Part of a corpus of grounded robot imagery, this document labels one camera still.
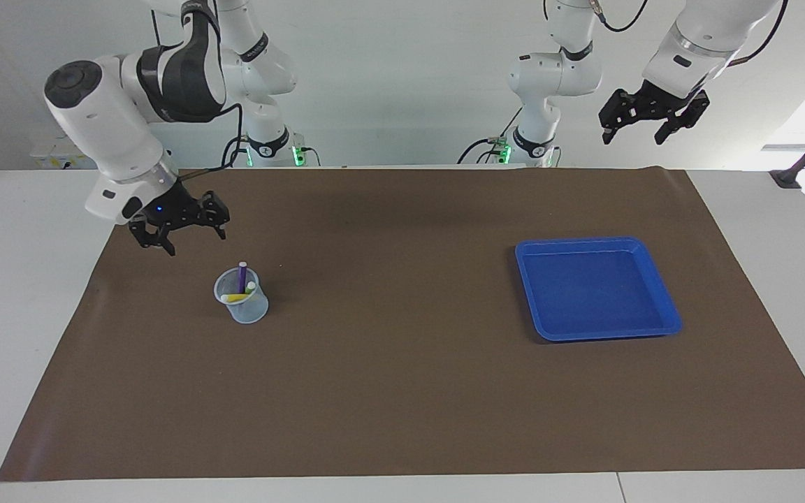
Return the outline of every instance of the black clamp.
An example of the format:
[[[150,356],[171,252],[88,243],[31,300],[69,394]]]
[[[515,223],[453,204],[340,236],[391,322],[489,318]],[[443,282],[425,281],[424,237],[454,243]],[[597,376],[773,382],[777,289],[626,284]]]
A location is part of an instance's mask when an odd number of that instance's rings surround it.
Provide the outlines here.
[[[142,248],[159,246],[173,257],[176,255],[175,245],[167,238],[171,231],[188,226],[213,227],[224,240],[229,220],[228,207],[213,191],[205,192],[200,200],[196,200],[188,194],[182,182],[176,182],[166,194],[151,201],[141,213],[132,217],[129,230]],[[156,231],[148,232],[148,224],[156,227]]]
[[[667,119],[654,135],[655,142],[661,145],[675,131],[694,127],[709,105],[710,100],[703,89],[690,94],[689,98],[680,99],[645,80],[635,94],[617,89],[607,100],[598,113],[598,120],[604,127],[601,138],[607,145],[620,128],[639,121]],[[684,111],[677,115],[676,112],[683,108]]]

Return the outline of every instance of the clear plastic cup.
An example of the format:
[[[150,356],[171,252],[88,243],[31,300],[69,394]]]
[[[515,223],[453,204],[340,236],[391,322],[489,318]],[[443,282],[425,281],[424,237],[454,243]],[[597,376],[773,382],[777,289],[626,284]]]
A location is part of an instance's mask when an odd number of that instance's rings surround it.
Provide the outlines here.
[[[239,293],[238,268],[227,270],[213,284],[213,294],[217,297],[218,302],[229,309],[234,321],[245,324],[256,323],[269,310],[269,299],[266,299],[259,284],[259,277],[256,276],[256,273],[251,268],[247,270],[247,281],[253,281],[256,284],[256,288],[246,299],[237,300],[236,302],[223,302],[222,296],[224,293]]]

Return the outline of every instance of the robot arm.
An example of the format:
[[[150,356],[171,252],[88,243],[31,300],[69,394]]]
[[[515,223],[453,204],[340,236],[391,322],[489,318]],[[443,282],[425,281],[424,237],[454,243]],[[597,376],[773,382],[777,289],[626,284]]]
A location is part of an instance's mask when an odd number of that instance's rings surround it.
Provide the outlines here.
[[[778,3],[688,0],[645,67],[639,91],[630,94],[617,89],[598,114],[604,143],[610,143],[620,128],[638,121],[667,120],[655,134],[658,145],[680,128],[694,127],[709,105],[703,86],[728,67],[751,29]],[[600,14],[600,7],[595,12]]]
[[[561,45],[555,54],[518,58],[508,84],[523,102],[520,124],[506,131],[511,162],[546,166],[561,112],[554,96],[582,96],[601,84],[601,66],[592,51],[595,14],[590,0],[557,0],[549,6],[549,32]]]
[[[144,248],[175,248],[169,232],[210,226],[221,239],[229,212],[213,192],[189,195],[147,123],[205,123],[230,103],[242,106],[256,155],[297,163],[293,134],[269,95],[290,92],[296,77],[286,54],[269,45],[248,0],[148,0],[182,18],[183,42],[125,57],[65,64],[45,83],[45,101],[101,175],[86,209],[129,224]],[[148,232],[147,226],[154,227]]]

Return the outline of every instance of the purple marker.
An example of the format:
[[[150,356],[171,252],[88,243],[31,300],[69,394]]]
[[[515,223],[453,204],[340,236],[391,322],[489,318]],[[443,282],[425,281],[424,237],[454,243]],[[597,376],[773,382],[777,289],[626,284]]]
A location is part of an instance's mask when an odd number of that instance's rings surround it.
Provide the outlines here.
[[[247,288],[247,262],[238,262],[238,293]]]

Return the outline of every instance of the white table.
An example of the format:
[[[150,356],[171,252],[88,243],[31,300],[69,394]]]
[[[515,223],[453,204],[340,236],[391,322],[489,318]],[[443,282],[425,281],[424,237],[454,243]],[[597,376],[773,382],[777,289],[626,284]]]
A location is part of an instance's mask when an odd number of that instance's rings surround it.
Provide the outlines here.
[[[0,464],[111,232],[82,209],[95,176],[0,172]],[[805,374],[805,196],[690,177]],[[805,503],[805,470],[0,483],[0,501],[76,500]]]

